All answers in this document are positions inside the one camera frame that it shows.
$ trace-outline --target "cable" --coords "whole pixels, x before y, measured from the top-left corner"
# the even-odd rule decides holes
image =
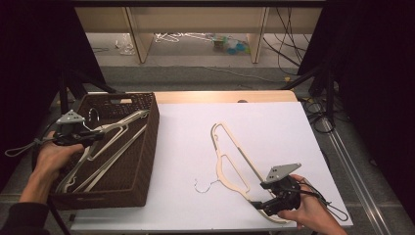
[[[94,53],[98,53],[98,52],[105,52],[105,51],[110,51],[110,48],[105,48],[105,47],[93,47],[92,50],[94,51]]]
[[[280,18],[280,21],[283,24],[283,27],[285,29],[283,42],[285,42],[285,37],[286,37],[286,35],[288,35],[288,37],[291,39],[291,41],[292,41],[292,43],[293,43],[293,45],[295,47],[295,52],[296,52],[297,58],[301,62],[302,61],[302,56],[301,56],[299,50],[297,49],[296,42],[295,42],[294,36],[293,36],[293,28],[291,26],[291,12],[292,12],[292,8],[288,8],[287,9],[288,10],[288,21],[287,21],[287,25],[284,23],[284,20],[281,17],[281,14],[280,14],[278,8],[275,8],[275,9],[277,10],[278,17]]]
[[[271,44],[268,43],[268,41],[265,39],[265,37],[263,37],[263,41],[271,48],[271,50],[273,50],[274,52],[276,52],[279,56],[284,57],[286,60],[290,61],[291,63],[293,63],[294,65],[296,65],[297,67],[300,66],[299,63],[293,61],[292,59],[290,59],[288,56],[284,55],[281,53],[281,48],[279,51],[277,51],[277,49],[275,49],[273,46],[271,46]]]
[[[310,40],[305,36],[305,34],[303,34],[303,36],[304,36],[305,40],[307,41],[307,43],[309,44]]]
[[[297,49],[297,50],[301,50],[301,51],[306,51],[305,49],[302,49],[302,48],[300,48],[300,47],[297,47],[297,46],[295,46],[295,45],[291,45],[291,44],[288,44],[287,42],[283,42],[278,36],[277,36],[277,33],[274,33],[274,36],[275,36],[275,38],[277,38],[277,40],[278,41],[280,41],[281,43],[283,43],[285,46],[288,46],[288,47],[293,47],[293,48],[295,48],[295,49]]]
[[[178,66],[178,65],[173,65],[173,66],[163,66],[163,65],[159,65],[156,63],[157,66],[159,67],[164,67],[164,68],[168,68],[168,67],[185,67],[185,66]],[[194,68],[202,68],[202,69],[206,69],[209,71],[221,71],[221,72],[227,72],[227,73],[231,73],[234,75],[238,75],[238,76],[242,76],[242,77],[252,77],[252,78],[257,78],[260,80],[264,80],[264,81],[269,81],[269,82],[280,82],[280,81],[276,81],[276,80],[270,80],[261,76],[257,76],[257,75],[246,75],[246,74],[240,74],[234,71],[230,71],[230,70],[220,70],[220,69],[214,69],[214,68],[210,68],[210,67],[194,67]]]

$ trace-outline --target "hand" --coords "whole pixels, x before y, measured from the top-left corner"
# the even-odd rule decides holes
[[[304,177],[292,174],[297,182],[304,183]],[[309,187],[301,184],[301,190],[312,192]],[[301,194],[301,204],[296,211],[279,211],[278,216],[297,222],[297,228],[306,226],[323,234],[346,234],[326,207],[314,196]]]
[[[50,132],[48,137],[52,138],[53,134],[53,131]],[[58,146],[52,141],[45,142],[40,147],[36,168],[23,189],[20,202],[46,204],[52,183],[59,176],[59,169],[68,163],[73,154],[83,150],[81,144]]]
[[[51,131],[47,137],[52,138],[53,134],[54,131]],[[69,162],[70,157],[73,154],[82,153],[83,150],[81,144],[58,146],[52,141],[47,141],[40,147],[34,171],[43,172],[55,180],[59,176],[59,169]]]

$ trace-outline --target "wicker basket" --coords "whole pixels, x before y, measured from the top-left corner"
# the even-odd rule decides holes
[[[123,134],[104,154],[95,161],[86,161],[76,174],[75,183],[69,191],[76,188],[121,146],[147,124],[146,130],[119,157],[89,192],[54,193],[59,182],[76,165],[81,154],[73,156],[51,190],[51,199],[59,210],[82,210],[97,208],[143,207],[146,205],[150,178],[156,151],[159,129],[159,109],[153,93],[99,94],[86,95],[79,106],[78,114],[86,118],[90,128],[110,124],[132,114],[137,110],[150,110],[146,118],[138,118],[129,124]],[[116,131],[107,133],[100,141],[96,151],[101,149]]]

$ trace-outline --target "table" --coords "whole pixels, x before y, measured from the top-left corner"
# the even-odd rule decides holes
[[[216,121],[226,122],[259,171],[301,163],[324,197],[346,212],[300,103],[291,91],[156,92],[161,114],[158,145],[147,205],[143,208],[78,211],[72,230],[112,233],[242,232],[296,229],[294,222],[273,223],[241,195],[213,183],[216,155],[209,135]],[[220,134],[219,141],[226,139]],[[252,171],[229,152],[247,176],[253,198],[266,200]],[[230,164],[224,172],[234,180]],[[341,221],[352,226],[351,220]]]

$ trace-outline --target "white table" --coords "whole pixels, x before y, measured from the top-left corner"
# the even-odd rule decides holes
[[[305,176],[333,206],[346,207],[298,102],[159,104],[160,127],[147,205],[143,208],[79,211],[72,230],[79,232],[235,232],[295,229],[262,217],[240,194],[213,183],[217,157],[211,127],[225,122],[263,176],[274,165],[301,163],[294,173]],[[218,131],[219,143],[227,136]],[[249,179],[253,199],[269,200],[242,157],[229,156]],[[233,182],[234,170],[224,173]],[[351,220],[340,221],[352,226]]]

